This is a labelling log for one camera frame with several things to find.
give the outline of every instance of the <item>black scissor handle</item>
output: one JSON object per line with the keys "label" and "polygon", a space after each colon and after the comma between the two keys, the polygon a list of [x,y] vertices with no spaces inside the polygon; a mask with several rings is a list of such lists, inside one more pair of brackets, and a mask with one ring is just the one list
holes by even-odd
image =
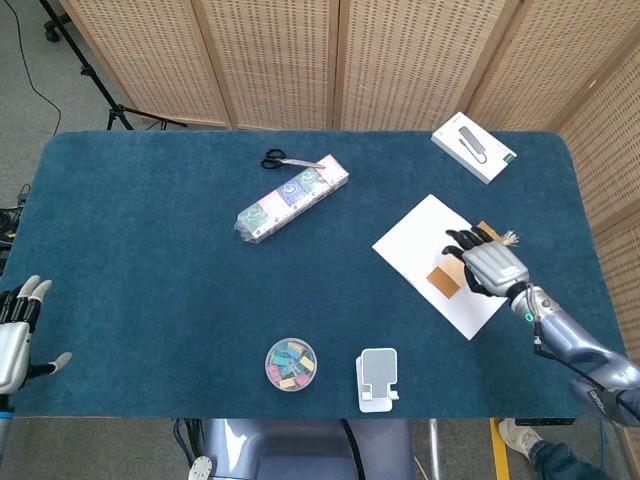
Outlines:
{"label": "black scissor handle", "polygon": [[280,160],[284,160],[287,158],[287,154],[284,153],[279,148],[272,148],[267,153],[265,153],[264,158],[262,159],[262,168],[272,169],[278,168],[283,165]]}

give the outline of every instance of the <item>white phone stand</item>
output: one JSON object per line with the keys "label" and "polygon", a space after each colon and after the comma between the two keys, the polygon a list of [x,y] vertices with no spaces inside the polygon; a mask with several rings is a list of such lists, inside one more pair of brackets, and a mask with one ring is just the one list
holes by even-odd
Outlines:
{"label": "white phone stand", "polygon": [[394,348],[367,348],[356,358],[358,404],[363,413],[389,412],[398,392],[398,353]]}

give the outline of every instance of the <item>scissors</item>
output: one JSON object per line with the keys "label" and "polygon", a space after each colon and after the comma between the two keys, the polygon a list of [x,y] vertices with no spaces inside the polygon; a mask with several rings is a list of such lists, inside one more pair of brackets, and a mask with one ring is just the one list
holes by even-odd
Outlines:
{"label": "scissors", "polygon": [[324,165],[318,165],[317,163],[287,158],[287,154],[279,148],[272,148],[267,153],[265,153],[261,163],[262,168],[267,169],[278,168],[284,164],[298,165],[299,167],[324,168]]}

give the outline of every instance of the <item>tripod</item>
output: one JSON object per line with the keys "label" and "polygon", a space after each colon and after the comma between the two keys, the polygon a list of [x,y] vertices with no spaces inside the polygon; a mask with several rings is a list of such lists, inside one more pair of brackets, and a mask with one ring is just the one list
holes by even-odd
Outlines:
{"label": "tripod", "polygon": [[51,20],[53,21],[57,29],[60,31],[64,39],[67,41],[67,43],[71,47],[71,50],[73,50],[73,53],[75,53],[76,57],[78,57],[78,59],[80,60],[80,63],[82,63],[80,74],[90,77],[91,80],[93,80],[93,83],[96,84],[96,87],[98,87],[98,90],[100,90],[100,93],[109,104],[110,108],[109,108],[109,121],[107,122],[107,130],[111,130],[111,128],[113,127],[113,122],[116,119],[120,120],[122,122],[122,125],[124,125],[124,127],[127,130],[133,130],[134,128],[131,126],[131,124],[129,123],[129,120],[127,120],[127,117],[125,115],[125,113],[127,112],[139,115],[141,117],[147,117],[147,118],[152,118],[154,120],[158,120],[160,122],[160,130],[165,130],[167,128],[168,123],[179,125],[181,127],[187,126],[186,124],[181,122],[175,122],[173,120],[169,120],[164,117],[159,117],[158,115],[141,112],[140,110],[125,107],[120,103],[116,103],[115,99],[109,93],[109,90],[107,90],[107,87],[105,87],[104,83],[102,83],[102,80],[100,80],[100,77],[98,77],[98,74],[96,73],[95,69],[91,66],[89,61],[82,54],[82,52],[80,51],[80,48],[78,48],[78,45],[76,44],[76,42],[73,41],[73,38],[71,38],[71,35],[69,35],[69,32],[65,28],[64,24],[60,21],[60,18],[58,18],[58,15],[56,15],[56,13],[53,11],[51,4],[47,0],[40,0],[40,4],[46,10],[49,17],[51,17]]}

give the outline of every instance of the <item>white paper sheet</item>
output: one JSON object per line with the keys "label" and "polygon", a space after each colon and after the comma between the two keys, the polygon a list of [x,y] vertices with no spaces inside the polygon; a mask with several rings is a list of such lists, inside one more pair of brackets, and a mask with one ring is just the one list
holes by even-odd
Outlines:
{"label": "white paper sheet", "polygon": [[378,240],[373,249],[471,340],[506,299],[473,293],[467,285],[447,298],[427,280],[443,259],[442,249],[455,245],[445,230],[469,227],[469,222],[429,195]]}

